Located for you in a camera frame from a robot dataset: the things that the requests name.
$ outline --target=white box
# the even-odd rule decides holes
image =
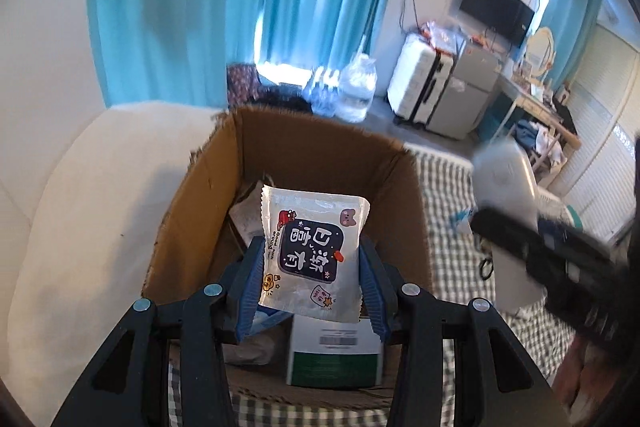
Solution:
[[[295,315],[287,384],[324,389],[379,385],[382,350],[369,319],[344,324]]]

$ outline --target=blue gripper pad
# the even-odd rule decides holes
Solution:
[[[242,268],[246,269],[250,265],[248,275],[243,276]],[[241,268],[236,276],[244,280],[244,288],[238,302],[236,318],[236,339],[241,342],[251,330],[254,321],[255,311],[258,308],[258,300],[262,292],[262,272],[264,270],[264,238],[254,237],[244,254]]]
[[[362,298],[364,299],[369,319],[371,320],[371,328],[380,337],[383,343],[391,336],[391,328],[389,322],[392,317],[387,317],[387,306],[383,298],[382,288],[374,275],[369,257],[364,250],[363,245],[358,249],[359,271],[360,271],[360,289],[362,290]]]

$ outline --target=barcode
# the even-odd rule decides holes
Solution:
[[[357,337],[320,337],[320,344],[325,346],[356,346]]]

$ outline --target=metal screw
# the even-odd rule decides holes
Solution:
[[[204,295],[208,295],[209,297],[215,297],[216,295],[220,295],[222,293],[222,286],[218,283],[209,284],[204,286]]]
[[[491,304],[484,299],[476,299],[474,300],[474,308],[479,312],[487,312],[491,308]]]
[[[137,312],[146,312],[151,306],[151,301],[149,299],[138,299],[133,303],[133,309]]]
[[[407,284],[402,285],[402,293],[405,295],[416,296],[420,293],[420,286],[412,282],[408,282]]]

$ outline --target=white suitcase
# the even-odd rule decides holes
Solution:
[[[427,123],[452,67],[453,58],[436,51],[419,36],[408,35],[386,91],[396,116],[412,123]]]

